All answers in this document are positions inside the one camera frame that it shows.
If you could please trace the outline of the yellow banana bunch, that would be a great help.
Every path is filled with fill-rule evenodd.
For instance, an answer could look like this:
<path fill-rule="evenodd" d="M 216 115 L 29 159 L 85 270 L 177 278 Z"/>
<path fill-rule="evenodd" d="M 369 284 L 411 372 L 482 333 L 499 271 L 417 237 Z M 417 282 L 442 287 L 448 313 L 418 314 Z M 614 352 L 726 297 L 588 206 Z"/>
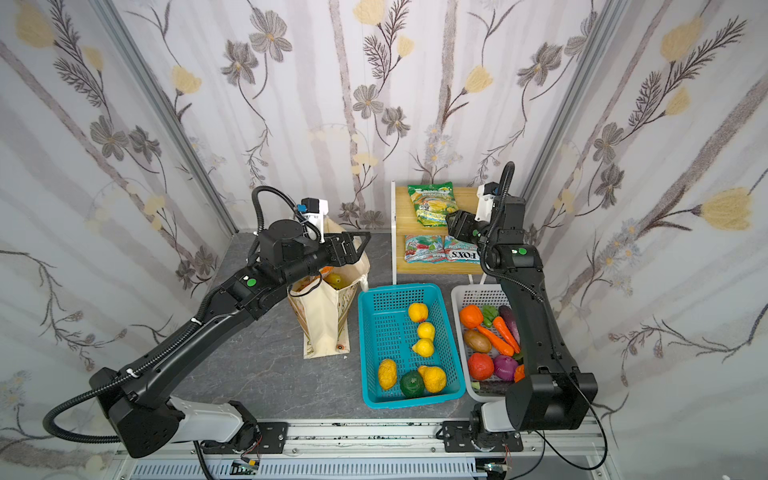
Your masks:
<path fill-rule="evenodd" d="M 324 281 L 335 290 L 342 290 L 350 285 L 350 281 L 339 273 L 329 273 L 324 277 Z"/>

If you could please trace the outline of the green snack bag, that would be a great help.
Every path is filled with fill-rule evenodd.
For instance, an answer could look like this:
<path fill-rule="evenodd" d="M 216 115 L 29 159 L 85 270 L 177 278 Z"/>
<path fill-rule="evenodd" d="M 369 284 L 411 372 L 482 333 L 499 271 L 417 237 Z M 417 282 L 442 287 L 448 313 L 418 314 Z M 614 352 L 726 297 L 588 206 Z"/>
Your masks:
<path fill-rule="evenodd" d="M 459 210 L 452 182 L 409 185 L 408 194 L 417 221 L 424 227 L 445 227 L 446 217 Z"/>

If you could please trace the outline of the cream floral grocery tote bag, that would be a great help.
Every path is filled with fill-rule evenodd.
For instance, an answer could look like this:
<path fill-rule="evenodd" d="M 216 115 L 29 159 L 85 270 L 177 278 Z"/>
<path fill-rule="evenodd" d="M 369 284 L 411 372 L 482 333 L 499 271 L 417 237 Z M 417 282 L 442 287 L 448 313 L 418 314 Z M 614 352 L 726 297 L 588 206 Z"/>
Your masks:
<path fill-rule="evenodd" d="M 368 290 L 370 262 L 367 254 L 351 265 L 326 266 L 320 270 L 317 283 L 300 294 L 292 287 L 288 301 L 303 331 L 303 358 L 316 359 L 350 352 L 348 314 L 359 290 Z M 329 286 L 324 277 L 339 273 L 350 281 L 342 290 Z"/>

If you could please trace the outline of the small yellow lemon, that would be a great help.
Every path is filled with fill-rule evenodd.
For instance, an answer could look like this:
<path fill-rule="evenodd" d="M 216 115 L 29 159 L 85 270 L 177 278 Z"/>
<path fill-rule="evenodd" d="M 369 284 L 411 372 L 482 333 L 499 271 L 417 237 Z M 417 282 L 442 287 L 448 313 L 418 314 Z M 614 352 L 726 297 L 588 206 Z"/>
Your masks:
<path fill-rule="evenodd" d="M 423 358 L 429 358 L 434 355 L 434 339 L 436 335 L 435 327 L 427 322 L 421 322 L 417 327 L 417 342 L 411 347 L 412 351 Z"/>

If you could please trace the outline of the orange red snack bag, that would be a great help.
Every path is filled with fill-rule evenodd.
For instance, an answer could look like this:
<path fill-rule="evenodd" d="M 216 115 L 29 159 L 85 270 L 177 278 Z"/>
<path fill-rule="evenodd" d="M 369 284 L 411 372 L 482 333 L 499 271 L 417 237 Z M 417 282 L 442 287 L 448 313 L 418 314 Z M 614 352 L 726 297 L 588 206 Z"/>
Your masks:
<path fill-rule="evenodd" d="M 292 292 L 294 294 L 300 294 L 300 293 L 304 292 L 308 288 L 310 288 L 313 285 L 315 285 L 317 283 L 317 279 L 318 279 L 318 276 L 317 275 L 313 275 L 313 276 L 307 276 L 307 277 L 297 281 L 292 286 Z"/>

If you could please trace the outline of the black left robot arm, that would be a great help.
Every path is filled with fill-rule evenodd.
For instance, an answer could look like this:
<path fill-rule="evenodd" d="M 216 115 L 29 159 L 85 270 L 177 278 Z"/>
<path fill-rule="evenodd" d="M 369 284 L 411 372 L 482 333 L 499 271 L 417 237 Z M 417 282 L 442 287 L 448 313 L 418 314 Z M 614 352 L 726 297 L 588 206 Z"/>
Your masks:
<path fill-rule="evenodd" d="M 150 352 L 119 370 L 101 369 L 89 391 L 53 407 L 42 420 L 49 435 L 80 444 L 120 443 L 133 458 L 186 442 L 197 450 L 241 453 L 262 439 L 242 403 L 189 402 L 174 390 L 231 336 L 287 298 L 295 283 L 325 267 L 358 263 L 371 235 L 324 232 L 316 199 L 296 203 L 271 186 L 254 188 L 251 199 L 257 231 L 245 266 L 211 289 L 197 312 Z M 76 433 L 57 424 L 61 414 L 89 400 L 97 401 L 113 435 Z"/>

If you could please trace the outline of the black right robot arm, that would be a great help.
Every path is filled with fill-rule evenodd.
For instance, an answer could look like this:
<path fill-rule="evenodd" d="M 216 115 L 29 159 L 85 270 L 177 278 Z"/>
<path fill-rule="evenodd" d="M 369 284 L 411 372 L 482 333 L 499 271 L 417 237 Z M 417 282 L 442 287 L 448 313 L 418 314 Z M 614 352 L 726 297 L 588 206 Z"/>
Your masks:
<path fill-rule="evenodd" d="M 501 400 L 480 407 L 489 432 L 576 430 L 591 412 L 598 384 L 580 370 L 560 333 L 547 297 L 543 261 L 524 241 L 525 200 L 508 193 L 515 172 L 509 161 L 497 182 L 483 188 L 478 208 L 446 217 L 448 233 L 478 247 L 483 272 L 497 280 L 516 316 L 524 377 Z"/>

